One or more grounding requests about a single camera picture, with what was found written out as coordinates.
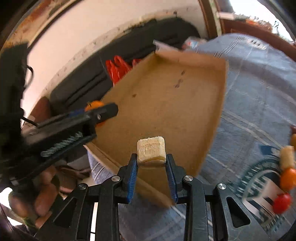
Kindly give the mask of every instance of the wall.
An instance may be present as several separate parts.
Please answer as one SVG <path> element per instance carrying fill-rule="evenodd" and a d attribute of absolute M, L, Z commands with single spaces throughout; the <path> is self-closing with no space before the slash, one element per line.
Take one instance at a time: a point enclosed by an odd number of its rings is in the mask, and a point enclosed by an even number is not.
<path fill-rule="evenodd" d="M 155 13 L 173 14 L 172 9 L 179 9 L 178 16 L 192 22 L 201 37 L 207 37 L 198 0 L 83 0 L 76 4 L 50 26 L 28 56 L 28 64 L 33 67 L 35 77 L 24 93 L 22 107 L 25 115 L 31 112 L 42 95 L 48 95 L 66 75 L 112 38 L 109 34 L 101 45 L 95 44 L 96 47 L 87 51 L 92 41 L 106 37 L 106 33 L 113 33 L 115 37 L 116 33 L 123 31 L 117 30 L 118 26 L 127 28 L 132 23 L 153 18 Z"/>

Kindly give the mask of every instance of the blue gripper pad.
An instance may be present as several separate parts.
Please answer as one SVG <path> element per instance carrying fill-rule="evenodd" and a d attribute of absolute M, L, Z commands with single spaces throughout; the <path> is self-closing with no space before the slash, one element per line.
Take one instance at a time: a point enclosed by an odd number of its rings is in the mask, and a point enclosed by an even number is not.
<path fill-rule="evenodd" d="M 133 166 L 131 169 L 130 178 L 128 180 L 128 186 L 127 186 L 127 201 L 130 203 L 130 201 L 133 198 L 133 193 L 136 186 L 136 180 L 137 180 L 137 173 L 138 173 L 138 166 L 137 166 L 137 159 L 133 162 Z"/>
<path fill-rule="evenodd" d="M 166 161 L 166 165 L 165 165 L 165 171 L 168 177 L 168 185 L 170 188 L 170 195 L 173 199 L 173 201 L 176 203 L 178 196 L 177 196 L 177 184 L 176 184 L 176 179 L 175 179 L 175 175 L 173 173 L 173 169 L 172 169 L 172 165 L 169 161 L 169 158 L 167 156 L 167 161 Z"/>

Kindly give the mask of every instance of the cardboard tray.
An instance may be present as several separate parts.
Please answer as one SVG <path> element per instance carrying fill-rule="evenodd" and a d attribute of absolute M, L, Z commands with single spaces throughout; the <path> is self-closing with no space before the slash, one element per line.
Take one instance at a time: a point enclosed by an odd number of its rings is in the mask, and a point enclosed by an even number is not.
<path fill-rule="evenodd" d="M 191 52 L 148 55 L 102 99 L 115 102 L 118 115 L 96 128 L 88 150 L 116 174 L 137 153 L 139 139 L 162 136 L 166 153 L 196 176 L 219 123 L 227 66 L 224 59 Z M 139 169 L 136 190 L 172 205 L 165 168 Z"/>

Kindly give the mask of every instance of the black cushion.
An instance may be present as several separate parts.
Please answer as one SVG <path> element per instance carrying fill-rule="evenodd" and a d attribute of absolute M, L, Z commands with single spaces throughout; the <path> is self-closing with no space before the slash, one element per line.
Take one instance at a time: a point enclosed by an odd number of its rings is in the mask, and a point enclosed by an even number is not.
<path fill-rule="evenodd" d="M 49 101 L 54 114 L 84 108 L 87 102 L 100 100 L 113 86 L 105 61 L 115 55 L 131 63 L 134 58 L 144 58 L 155 50 L 154 39 L 181 48 L 189 36 L 199 37 L 196 28 L 181 18 L 151 20 L 129 31 L 85 60 L 52 91 Z"/>

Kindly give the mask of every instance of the screw head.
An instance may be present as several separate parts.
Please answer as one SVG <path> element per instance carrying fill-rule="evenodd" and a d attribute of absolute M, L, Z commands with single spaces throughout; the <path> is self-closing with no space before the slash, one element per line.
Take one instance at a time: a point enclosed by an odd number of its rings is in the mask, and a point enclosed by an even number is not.
<path fill-rule="evenodd" d="M 86 187 L 87 187 L 87 185 L 85 183 L 80 183 L 78 185 L 79 190 L 84 190 L 84 189 L 86 189 Z"/>
<path fill-rule="evenodd" d="M 187 182 L 191 182 L 193 180 L 193 176 L 190 176 L 190 175 L 186 175 L 184 177 L 184 180 L 187 181 Z"/>
<path fill-rule="evenodd" d="M 111 178 L 111 180 L 112 180 L 113 182 L 118 182 L 118 181 L 120 180 L 120 177 L 119 177 L 119 176 L 113 176 L 113 177 Z"/>
<path fill-rule="evenodd" d="M 219 183 L 219 184 L 218 184 L 218 188 L 221 189 L 221 190 L 226 189 L 226 187 L 227 187 L 227 186 L 226 186 L 224 183 Z"/>

